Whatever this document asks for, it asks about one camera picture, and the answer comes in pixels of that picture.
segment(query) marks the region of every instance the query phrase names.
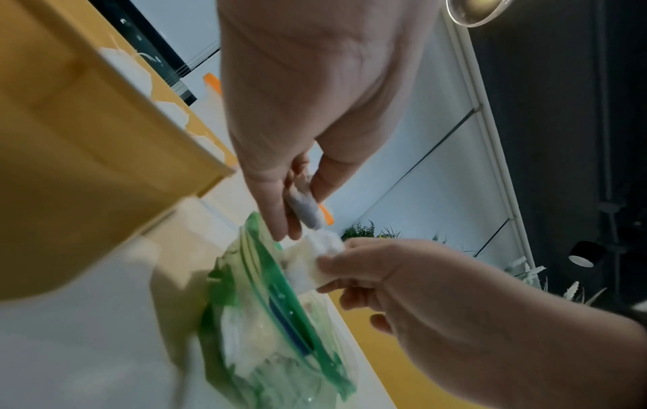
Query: plastic bag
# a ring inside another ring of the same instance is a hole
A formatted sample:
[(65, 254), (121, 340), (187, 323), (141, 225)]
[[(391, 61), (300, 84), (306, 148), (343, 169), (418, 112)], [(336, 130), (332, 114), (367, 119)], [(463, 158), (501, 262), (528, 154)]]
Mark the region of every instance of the plastic bag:
[(318, 295), (286, 281), (258, 213), (216, 260), (199, 329), (207, 380), (245, 409), (336, 407), (355, 392), (348, 357)]

